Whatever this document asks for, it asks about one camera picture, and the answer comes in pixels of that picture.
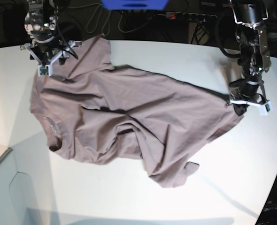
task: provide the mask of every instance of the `blue object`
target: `blue object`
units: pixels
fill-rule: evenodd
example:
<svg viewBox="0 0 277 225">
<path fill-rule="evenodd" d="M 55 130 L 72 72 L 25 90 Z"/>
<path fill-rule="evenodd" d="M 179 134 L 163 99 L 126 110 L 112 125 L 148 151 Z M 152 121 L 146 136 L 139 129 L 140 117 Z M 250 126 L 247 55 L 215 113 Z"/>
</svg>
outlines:
<svg viewBox="0 0 277 225">
<path fill-rule="evenodd" d="M 102 0 L 108 10 L 163 10 L 168 0 Z"/>
</svg>

